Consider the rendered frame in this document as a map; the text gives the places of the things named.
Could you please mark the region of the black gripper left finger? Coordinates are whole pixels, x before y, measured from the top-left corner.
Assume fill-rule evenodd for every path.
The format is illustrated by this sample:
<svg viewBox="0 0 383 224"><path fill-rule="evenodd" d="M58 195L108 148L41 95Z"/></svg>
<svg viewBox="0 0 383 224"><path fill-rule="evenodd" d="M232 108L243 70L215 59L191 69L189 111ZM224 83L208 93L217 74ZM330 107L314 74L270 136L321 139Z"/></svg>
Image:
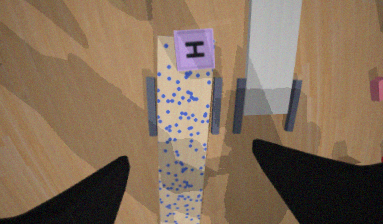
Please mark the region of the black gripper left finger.
<svg viewBox="0 0 383 224"><path fill-rule="evenodd" d="M121 156L50 200L0 224L114 224L130 172Z"/></svg>

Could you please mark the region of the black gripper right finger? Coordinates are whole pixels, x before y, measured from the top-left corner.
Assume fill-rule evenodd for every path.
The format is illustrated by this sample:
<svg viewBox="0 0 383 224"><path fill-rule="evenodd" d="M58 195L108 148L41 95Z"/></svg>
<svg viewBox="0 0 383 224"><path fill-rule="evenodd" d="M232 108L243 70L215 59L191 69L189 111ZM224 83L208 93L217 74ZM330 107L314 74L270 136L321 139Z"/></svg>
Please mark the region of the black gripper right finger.
<svg viewBox="0 0 383 224"><path fill-rule="evenodd" d="M259 138L252 151L299 224L383 224L383 162L348 164Z"/></svg>

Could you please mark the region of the pink cube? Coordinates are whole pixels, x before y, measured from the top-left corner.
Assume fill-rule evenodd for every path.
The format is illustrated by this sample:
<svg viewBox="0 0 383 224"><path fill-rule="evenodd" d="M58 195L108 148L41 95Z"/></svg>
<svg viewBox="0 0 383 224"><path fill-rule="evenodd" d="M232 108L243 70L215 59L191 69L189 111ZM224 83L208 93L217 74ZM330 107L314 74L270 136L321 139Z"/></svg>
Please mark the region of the pink cube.
<svg viewBox="0 0 383 224"><path fill-rule="evenodd" d="M383 100L383 77L377 77L370 81L371 100Z"/></svg>

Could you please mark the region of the blue-grey narrow bars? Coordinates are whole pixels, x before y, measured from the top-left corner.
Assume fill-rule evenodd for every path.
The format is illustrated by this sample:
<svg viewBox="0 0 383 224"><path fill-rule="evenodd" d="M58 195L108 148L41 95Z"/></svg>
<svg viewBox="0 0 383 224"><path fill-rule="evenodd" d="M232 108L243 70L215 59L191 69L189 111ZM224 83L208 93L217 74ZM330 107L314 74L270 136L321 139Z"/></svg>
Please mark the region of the blue-grey narrow bars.
<svg viewBox="0 0 383 224"><path fill-rule="evenodd" d="M236 101L234 111L233 133L240 134L246 79L236 79ZM302 81L293 79L291 95L288 105L288 114L284 130L293 131L296 120L296 111L302 89ZM222 77L214 77L213 83L213 102L212 102L212 120L211 134L219 135L220 113L222 99ZM157 136L157 119L156 119L156 98L155 98L155 77L146 77L146 97L147 97L147 113L148 113L148 129L149 137Z"/></svg>

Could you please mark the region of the light grey flat panel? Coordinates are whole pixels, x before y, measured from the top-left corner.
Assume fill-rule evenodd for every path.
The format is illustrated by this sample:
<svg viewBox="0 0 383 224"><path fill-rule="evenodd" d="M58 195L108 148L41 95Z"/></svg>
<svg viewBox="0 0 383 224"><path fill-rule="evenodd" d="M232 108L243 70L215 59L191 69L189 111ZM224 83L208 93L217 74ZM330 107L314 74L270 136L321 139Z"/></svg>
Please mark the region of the light grey flat panel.
<svg viewBox="0 0 383 224"><path fill-rule="evenodd" d="M242 115L288 114L302 0L249 0Z"/></svg>

